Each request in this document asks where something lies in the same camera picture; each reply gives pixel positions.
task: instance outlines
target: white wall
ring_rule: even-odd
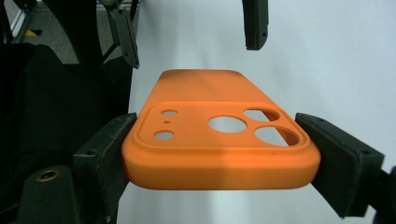
[[[270,0],[268,40],[245,50],[241,0],[143,0],[130,111],[163,70],[213,68],[248,77],[290,115],[322,117],[396,165],[396,2]],[[130,185],[119,223],[372,223],[341,220],[312,186],[293,190],[154,191]]]

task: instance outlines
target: white backdrop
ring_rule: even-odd
[[[130,111],[162,71],[239,71],[294,117],[322,117],[396,165],[396,2],[270,0],[268,39],[245,50],[241,0],[143,0]],[[130,184],[119,223],[372,223],[342,220],[312,186],[293,190],[160,191]]]

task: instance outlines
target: orange phone case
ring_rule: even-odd
[[[269,119],[251,119],[246,110]],[[239,120],[241,131],[210,121]],[[262,141],[276,128],[287,142]],[[122,145],[125,173],[146,189],[294,189],[310,183],[320,154],[296,122],[240,73],[170,70],[159,78]]]

